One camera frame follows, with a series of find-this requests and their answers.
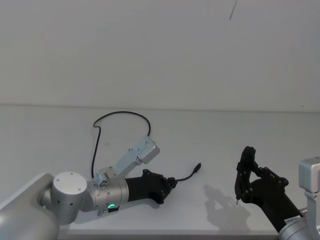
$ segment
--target white wall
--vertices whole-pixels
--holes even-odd
[[[0,103],[320,112],[319,0],[2,0]]]

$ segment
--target metal bracket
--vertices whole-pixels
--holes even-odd
[[[320,239],[319,199],[320,157],[303,160],[299,164],[299,186],[307,197],[307,224],[314,239]]]
[[[144,136],[135,147],[129,148],[115,165],[99,169],[94,181],[98,186],[105,188],[111,179],[124,178],[136,166],[148,164],[159,152],[156,143],[150,137]]]

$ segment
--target wire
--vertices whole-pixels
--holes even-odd
[[[191,178],[196,172],[198,172],[200,168],[201,168],[201,162],[198,163],[198,164],[195,166],[195,168],[193,169],[192,173],[191,173],[189,176],[187,176],[187,177],[185,177],[185,178],[177,179],[176,181],[177,181],[177,182],[181,182],[181,181],[188,180],[188,179]]]
[[[101,136],[101,127],[99,125],[96,125],[96,124],[100,120],[102,120],[102,119],[104,119],[104,118],[106,118],[108,116],[115,115],[115,114],[132,114],[132,115],[136,115],[136,116],[139,116],[139,117],[143,118],[148,123],[149,131],[147,133],[147,136],[150,136],[150,133],[151,133],[150,121],[145,116],[143,116],[143,115],[141,115],[139,113],[136,113],[136,112],[133,112],[133,111],[114,111],[114,112],[110,112],[110,113],[108,113],[106,115],[103,115],[102,117],[99,117],[93,123],[93,127],[94,128],[98,128],[99,129],[99,133],[98,133],[98,137],[96,138],[96,143],[95,143],[95,148],[94,148],[94,153],[93,153],[92,163],[91,163],[91,177],[92,178],[95,177],[95,175],[94,175],[94,166],[95,166],[95,160],[96,160],[96,155],[97,155],[97,150],[98,150],[98,144],[99,144],[99,140],[100,140],[100,136]]]

